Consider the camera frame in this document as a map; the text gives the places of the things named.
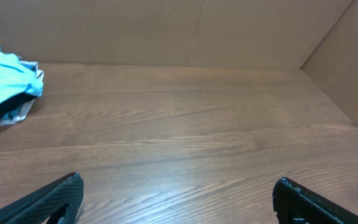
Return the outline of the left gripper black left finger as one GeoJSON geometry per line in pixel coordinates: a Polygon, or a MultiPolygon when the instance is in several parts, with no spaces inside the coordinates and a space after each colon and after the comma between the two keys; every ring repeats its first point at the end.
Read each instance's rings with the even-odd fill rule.
{"type": "Polygon", "coordinates": [[[74,224],[83,196],[81,175],[69,173],[1,208],[0,224],[74,224]]]}

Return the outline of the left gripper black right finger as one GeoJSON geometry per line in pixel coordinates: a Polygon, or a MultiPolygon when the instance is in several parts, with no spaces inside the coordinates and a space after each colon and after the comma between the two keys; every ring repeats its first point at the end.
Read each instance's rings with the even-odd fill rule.
{"type": "Polygon", "coordinates": [[[358,224],[358,215],[287,177],[276,182],[272,201],[279,224],[358,224]]]}

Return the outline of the light blue t-shirt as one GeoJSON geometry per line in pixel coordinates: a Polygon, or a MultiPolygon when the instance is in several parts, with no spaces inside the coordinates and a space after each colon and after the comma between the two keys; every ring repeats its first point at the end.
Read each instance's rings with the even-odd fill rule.
{"type": "Polygon", "coordinates": [[[0,48],[0,104],[21,93],[40,97],[43,77],[38,62],[20,60],[15,54],[1,52],[0,48]]]}

